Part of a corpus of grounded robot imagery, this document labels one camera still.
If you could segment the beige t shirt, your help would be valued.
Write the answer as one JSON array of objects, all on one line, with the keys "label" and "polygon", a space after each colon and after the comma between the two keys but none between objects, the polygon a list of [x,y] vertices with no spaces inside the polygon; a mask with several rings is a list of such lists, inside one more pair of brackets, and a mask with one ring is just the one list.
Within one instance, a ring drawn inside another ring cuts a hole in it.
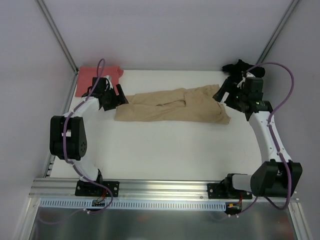
[{"label": "beige t shirt", "polygon": [[213,99],[219,85],[178,88],[128,95],[127,104],[117,107],[119,122],[183,121],[227,125],[225,107]]}]

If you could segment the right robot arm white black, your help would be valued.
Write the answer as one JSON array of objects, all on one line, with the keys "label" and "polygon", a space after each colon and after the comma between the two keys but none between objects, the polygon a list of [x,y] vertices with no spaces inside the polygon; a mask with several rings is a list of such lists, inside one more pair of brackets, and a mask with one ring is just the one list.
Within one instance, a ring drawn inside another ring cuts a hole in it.
[{"label": "right robot arm white black", "polygon": [[245,115],[253,129],[261,155],[261,166],[252,174],[230,173],[225,178],[223,193],[235,198],[246,191],[256,197],[290,198],[303,172],[285,150],[275,125],[273,107],[263,100],[263,79],[246,77],[238,84],[229,76],[213,99]]}]

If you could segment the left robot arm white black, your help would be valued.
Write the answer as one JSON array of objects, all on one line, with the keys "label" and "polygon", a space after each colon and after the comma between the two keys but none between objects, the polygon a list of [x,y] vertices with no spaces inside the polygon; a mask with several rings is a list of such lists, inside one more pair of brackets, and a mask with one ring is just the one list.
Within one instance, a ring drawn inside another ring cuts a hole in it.
[{"label": "left robot arm white black", "polygon": [[128,103],[121,85],[113,85],[111,76],[94,77],[92,86],[72,110],[50,120],[50,153],[71,165],[93,196],[103,192],[104,183],[101,171],[87,157],[85,125],[100,109],[109,111]]}]

